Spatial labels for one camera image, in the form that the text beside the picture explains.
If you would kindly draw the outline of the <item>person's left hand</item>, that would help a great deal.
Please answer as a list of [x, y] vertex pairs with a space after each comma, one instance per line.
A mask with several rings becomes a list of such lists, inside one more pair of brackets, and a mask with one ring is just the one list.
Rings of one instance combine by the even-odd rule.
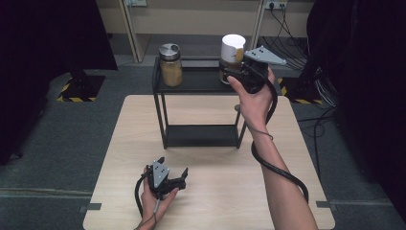
[[158, 200], [148, 184], [145, 183], [144, 191], [141, 195], [143, 217], [137, 226], [137, 230], [154, 230], [175, 200], [177, 193], [178, 189], [173, 189], [163, 200]]

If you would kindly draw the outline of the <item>beige wooden shelf unit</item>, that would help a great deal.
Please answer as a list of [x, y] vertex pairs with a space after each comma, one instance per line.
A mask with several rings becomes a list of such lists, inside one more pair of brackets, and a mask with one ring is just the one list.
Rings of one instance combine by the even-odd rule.
[[267, 10], [265, 1], [147, 0], [147, 7], [128, 7], [124, 0], [96, 3], [106, 31], [126, 35], [133, 59], [141, 62], [155, 35], [238, 34], [248, 48], [262, 36], [307, 36], [306, 22], [316, 0], [288, 0], [281, 10]]

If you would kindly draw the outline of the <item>glass jar with white lid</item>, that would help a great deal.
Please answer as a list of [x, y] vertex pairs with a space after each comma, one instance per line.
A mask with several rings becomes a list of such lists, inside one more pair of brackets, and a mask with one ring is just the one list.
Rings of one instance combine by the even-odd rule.
[[226, 34], [222, 37], [219, 78], [228, 84], [227, 75], [223, 72], [225, 67], [239, 70], [243, 59], [246, 39], [240, 34]]

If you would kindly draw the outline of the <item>thin wrist band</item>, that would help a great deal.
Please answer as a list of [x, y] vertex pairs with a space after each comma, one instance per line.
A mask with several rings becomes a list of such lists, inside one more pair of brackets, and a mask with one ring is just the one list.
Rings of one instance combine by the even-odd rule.
[[255, 128], [252, 127], [252, 126], [248, 126], [248, 125], [247, 125], [247, 127], [250, 129], [250, 131], [255, 131], [256, 133], [260, 133], [260, 134], [266, 135], [266, 136], [268, 136], [271, 140], [274, 140], [274, 137], [273, 137], [271, 134], [269, 134], [267, 131], [266, 131], [266, 132], [265, 132], [265, 131], [261, 131], [261, 130], [255, 129]]

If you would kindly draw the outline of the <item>person's right hand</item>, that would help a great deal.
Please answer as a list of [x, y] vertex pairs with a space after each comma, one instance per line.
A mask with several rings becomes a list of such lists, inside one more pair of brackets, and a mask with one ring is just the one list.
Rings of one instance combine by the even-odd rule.
[[227, 78], [239, 96], [239, 108], [251, 130], [266, 132], [266, 116], [272, 103], [272, 94], [267, 86], [256, 94], [248, 93], [233, 76]]

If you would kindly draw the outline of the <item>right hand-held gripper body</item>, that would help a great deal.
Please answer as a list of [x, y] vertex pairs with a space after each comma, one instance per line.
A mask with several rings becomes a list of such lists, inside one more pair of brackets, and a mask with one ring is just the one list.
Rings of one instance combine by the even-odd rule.
[[285, 65], [286, 60], [263, 46], [246, 51], [240, 70], [236, 73], [236, 78], [248, 93], [256, 94], [268, 79], [268, 66], [270, 64]]

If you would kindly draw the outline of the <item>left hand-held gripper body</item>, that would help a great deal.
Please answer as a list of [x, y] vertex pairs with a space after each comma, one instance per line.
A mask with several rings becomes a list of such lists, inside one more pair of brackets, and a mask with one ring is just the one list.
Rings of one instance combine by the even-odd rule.
[[163, 163], [154, 161], [147, 166], [147, 180], [150, 190], [156, 194], [158, 199], [163, 199], [173, 189], [184, 190], [186, 179], [180, 177], [169, 179], [169, 168]]

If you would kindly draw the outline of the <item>black curtain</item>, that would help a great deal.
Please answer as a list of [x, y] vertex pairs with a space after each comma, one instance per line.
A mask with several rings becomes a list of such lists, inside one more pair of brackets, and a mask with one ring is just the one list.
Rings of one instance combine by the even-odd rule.
[[406, 0], [315, 0], [306, 28], [353, 156], [406, 222]]
[[96, 0], [0, 0], [0, 165], [54, 78], [117, 68]]

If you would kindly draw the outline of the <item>black metal two-tier rack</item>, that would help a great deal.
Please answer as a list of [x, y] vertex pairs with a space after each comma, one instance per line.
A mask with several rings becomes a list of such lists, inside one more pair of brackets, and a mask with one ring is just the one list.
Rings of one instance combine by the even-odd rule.
[[155, 101], [163, 147], [240, 147], [246, 125], [238, 128], [240, 112], [236, 109], [236, 119], [231, 124], [191, 124], [174, 125], [169, 123], [166, 96], [223, 95], [233, 89], [218, 79], [217, 66], [198, 66], [204, 59], [188, 58], [191, 66], [183, 68], [183, 82], [179, 86], [164, 84], [163, 70], [159, 58], [155, 59], [152, 91]]

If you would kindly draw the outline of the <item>glass jar with metal lid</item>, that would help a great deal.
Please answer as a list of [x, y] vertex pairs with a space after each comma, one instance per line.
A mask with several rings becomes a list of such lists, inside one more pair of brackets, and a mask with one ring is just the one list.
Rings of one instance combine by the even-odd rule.
[[180, 48], [177, 44], [166, 43], [159, 48], [160, 66], [165, 85], [176, 87], [183, 81]]

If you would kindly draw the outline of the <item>black stand base hazard tape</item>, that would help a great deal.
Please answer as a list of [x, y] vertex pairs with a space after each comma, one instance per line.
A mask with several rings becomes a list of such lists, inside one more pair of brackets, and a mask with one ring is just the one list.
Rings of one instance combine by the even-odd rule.
[[298, 78], [278, 79], [282, 95], [294, 104], [321, 104], [321, 95], [314, 83], [301, 85]]
[[102, 87], [105, 76], [88, 75], [82, 72], [79, 77], [72, 76], [62, 87], [58, 102], [94, 102]]

